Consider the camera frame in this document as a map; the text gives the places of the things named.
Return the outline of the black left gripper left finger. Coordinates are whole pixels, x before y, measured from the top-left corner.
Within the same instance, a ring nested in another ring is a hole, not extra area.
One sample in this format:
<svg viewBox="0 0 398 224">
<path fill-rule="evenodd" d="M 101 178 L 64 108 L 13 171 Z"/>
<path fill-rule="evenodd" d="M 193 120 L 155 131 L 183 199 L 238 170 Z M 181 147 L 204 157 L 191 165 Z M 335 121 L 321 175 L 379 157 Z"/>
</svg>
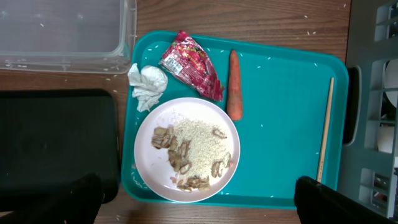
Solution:
<svg viewBox="0 0 398 224">
<path fill-rule="evenodd" d="M 101 179 L 88 174 L 21 210 L 1 217 L 1 223 L 94 223 L 103 203 Z"/>
</svg>

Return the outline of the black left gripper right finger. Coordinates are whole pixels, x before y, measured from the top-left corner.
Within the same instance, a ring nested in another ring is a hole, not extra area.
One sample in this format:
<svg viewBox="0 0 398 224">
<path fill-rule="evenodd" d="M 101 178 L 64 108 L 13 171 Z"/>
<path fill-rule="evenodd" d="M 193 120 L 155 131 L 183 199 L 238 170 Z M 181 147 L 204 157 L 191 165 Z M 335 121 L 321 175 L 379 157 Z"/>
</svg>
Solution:
<svg viewBox="0 0 398 224">
<path fill-rule="evenodd" d="M 394 224 L 308 176 L 296 181 L 294 204 L 301 224 Z"/>
</svg>

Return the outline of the wooden chopstick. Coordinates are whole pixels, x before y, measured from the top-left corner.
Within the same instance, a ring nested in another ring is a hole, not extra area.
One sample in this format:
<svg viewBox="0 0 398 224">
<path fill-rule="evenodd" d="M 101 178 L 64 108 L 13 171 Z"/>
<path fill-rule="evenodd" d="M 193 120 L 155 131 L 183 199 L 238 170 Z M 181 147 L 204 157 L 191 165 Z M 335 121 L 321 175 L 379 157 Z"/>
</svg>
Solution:
<svg viewBox="0 0 398 224">
<path fill-rule="evenodd" d="M 319 163 L 318 163 L 318 170 L 317 170 L 317 182 L 322 182 L 323 176 L 323 167 L 325 163 L 325 154 L 326 154 L 326 147 L 328 141 L 328 131 L 330 126 L 330 114 L 331 114 L 331 105 L 333 101 L 333 89 L 334 89 L 334 78 L 330 79 L 330 86 L 328 90 L 328 98 L 326 103 L 326 112 L 325 112 L 325 120 L 324 120 L 324 127 L 323 127 L 323 135 L 322 135 L 322 143 L 321 149 L 319 153 Z"/>
</svg>

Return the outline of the white plate with food scraps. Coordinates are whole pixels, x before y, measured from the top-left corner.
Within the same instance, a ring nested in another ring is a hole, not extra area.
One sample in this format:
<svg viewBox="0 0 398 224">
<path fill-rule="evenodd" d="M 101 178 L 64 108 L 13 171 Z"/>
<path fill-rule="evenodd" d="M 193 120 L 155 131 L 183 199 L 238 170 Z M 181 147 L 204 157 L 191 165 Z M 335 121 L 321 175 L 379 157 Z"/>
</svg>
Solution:
<svg viewBox="0 0 398 224">
<path fill-rule="evenodd" d="M 134 163 L 156 195 L 194 203 L 227 186 L 240 152 L 238 131 L 220 107 L 198 98 L 178 98 L 143 120 L 134 142 Z"/>
</svg>

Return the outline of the orange carrot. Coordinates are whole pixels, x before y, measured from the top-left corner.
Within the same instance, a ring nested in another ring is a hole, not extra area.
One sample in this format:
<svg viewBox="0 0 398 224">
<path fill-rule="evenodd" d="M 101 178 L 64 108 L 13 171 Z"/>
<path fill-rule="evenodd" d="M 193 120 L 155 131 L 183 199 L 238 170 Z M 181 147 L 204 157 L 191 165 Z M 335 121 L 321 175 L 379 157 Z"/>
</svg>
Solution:
<svg viewBox="0 0 398 224">
<path fill-rule="evenodd" d="M 227 114 L 233 121 L 243 118 L 243 96 L 241 90 L 241 69 L 239 57 L 235 50 L 229 56 L 229 80 L 228 80 L 228 100 Z"/>
</svg>

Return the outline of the white tissue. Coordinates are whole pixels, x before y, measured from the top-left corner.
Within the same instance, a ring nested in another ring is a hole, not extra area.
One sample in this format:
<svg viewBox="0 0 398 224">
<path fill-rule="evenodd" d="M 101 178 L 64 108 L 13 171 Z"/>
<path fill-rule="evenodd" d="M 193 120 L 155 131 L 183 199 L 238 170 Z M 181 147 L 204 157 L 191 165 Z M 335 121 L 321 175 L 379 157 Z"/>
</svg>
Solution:
<svg viewBox="0 0 398 224">
<path fill-rule="evenodd" d="M 137 110 L 139 112 L 150 111 L 154 105 L 159 103 L 168 84 L 165 72 L 150 65 L 139 70 L 137 63 L 132 64 L 127 77 L 129 85 L 133 87 L 132 97 L 138 100 Z"/>
</svg>

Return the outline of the white bowl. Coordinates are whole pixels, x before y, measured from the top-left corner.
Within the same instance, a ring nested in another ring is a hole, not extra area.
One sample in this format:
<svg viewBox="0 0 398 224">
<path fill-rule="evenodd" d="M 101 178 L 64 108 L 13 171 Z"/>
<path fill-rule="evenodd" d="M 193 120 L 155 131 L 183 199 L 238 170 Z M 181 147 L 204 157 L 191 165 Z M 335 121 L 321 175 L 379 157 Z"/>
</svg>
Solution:
<svg viewBox="0 0 398 224">
<path fill-rule="evenodd" d="M 388 61 L 384 73 L 384 88 L 397 88 L 397 59 Z M 397 107 L 397 90 L 387 91 L 386 96 L 394 107 Z"/>
</svg>

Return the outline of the red snack wrapper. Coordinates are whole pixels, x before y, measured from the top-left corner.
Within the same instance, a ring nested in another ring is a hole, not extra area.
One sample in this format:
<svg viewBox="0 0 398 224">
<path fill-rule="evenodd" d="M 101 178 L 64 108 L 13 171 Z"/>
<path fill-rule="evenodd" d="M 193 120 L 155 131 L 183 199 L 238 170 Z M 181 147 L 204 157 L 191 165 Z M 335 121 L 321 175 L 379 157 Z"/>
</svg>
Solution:
<svg viewBox="0 0 398 224">
<path fill-rule="evenodd" d="M 180 30 L 159 65 L 176 79 L 194 88 L 202 97 L 223 101 L 224 86 L 208 54 L 185 31 Z"/>
</svg>

